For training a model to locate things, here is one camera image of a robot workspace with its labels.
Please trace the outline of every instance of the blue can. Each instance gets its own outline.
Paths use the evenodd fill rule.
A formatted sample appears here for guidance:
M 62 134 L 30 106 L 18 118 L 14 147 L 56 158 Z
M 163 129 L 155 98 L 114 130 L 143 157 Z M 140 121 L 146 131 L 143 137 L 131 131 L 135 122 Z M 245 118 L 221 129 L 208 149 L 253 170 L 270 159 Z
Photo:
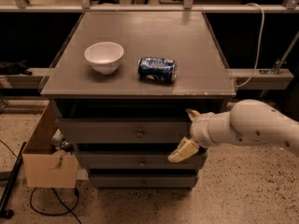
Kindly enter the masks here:
M 143 57 L 138 62 L 138 74 L 141 77 L 165 83 L 176 79 L 177 69 L 175 61 L 165 58 Z

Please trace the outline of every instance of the brown cardboard box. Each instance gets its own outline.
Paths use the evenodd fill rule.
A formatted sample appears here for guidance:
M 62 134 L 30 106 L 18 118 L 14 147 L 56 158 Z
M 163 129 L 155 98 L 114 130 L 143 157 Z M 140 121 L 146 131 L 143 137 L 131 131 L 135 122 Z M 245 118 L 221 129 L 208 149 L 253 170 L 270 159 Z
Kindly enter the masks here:
M 28 187 L 74 188 L 76 185 L 76 157 L 53 154 L 50 139 L 57 130 L 55 120 L 49 103 L 22 153 Z

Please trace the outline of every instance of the white bowl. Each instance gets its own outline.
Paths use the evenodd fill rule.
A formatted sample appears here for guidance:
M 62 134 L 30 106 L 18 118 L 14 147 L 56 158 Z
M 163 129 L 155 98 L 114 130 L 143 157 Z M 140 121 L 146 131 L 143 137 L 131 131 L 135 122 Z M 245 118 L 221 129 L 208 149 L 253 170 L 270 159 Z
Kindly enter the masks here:
M 99 42 L 88 47 L 84 57 L 97 72 L 111 74 L 121 65 L 123 47 L 114 42 Z

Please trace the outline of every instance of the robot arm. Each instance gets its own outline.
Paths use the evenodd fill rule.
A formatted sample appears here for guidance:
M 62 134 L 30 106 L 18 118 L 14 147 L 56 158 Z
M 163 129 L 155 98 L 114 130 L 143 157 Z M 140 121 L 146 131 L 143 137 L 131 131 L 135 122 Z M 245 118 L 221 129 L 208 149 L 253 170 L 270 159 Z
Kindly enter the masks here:
M 171 162 L 186 160 L 199 147 L 216 147 L 220 144 L 236 146 L 278 145 L 299 156 L 299 123 L 275 108 L 256 100 L 244 100 L 231 111 L 220 114 L 186 110 L 191 121 L 191 139 L 184 137 L 168 159 Z

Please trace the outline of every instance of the speckled floor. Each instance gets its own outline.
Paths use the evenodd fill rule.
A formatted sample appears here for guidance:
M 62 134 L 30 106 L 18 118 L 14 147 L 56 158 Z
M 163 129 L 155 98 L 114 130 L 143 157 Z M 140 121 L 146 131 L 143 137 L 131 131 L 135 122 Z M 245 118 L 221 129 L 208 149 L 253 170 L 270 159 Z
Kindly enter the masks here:
M 13 151 L 18 152 L 21 143 L 28 141 L 43 104 L 16 103 L 0 114 L 0 139 Z M 15 158 L 4 146 L 0 146 L 0 153 L 0 171 L 10 170 Z M 80 196 L 74 213 L 88 224 L 297 224 L 298 167 L 299 159 L 279 147 L 225 145 L 208 151 L 192 190 L 95 189 L 88 181 L 78 181 Z M 78 223 L 70 214 L 43 217 L 35 213 L 29 204 L 32 191 L 26 186 L 22 167 L 7 205 L 15 215 L 0 219 L 0 223 Z M 76 200 L 73 190 L 58 191 L 67 205 Z M 50 189 L 37 189 L 33 204 L 43 212 L 64 212 Z

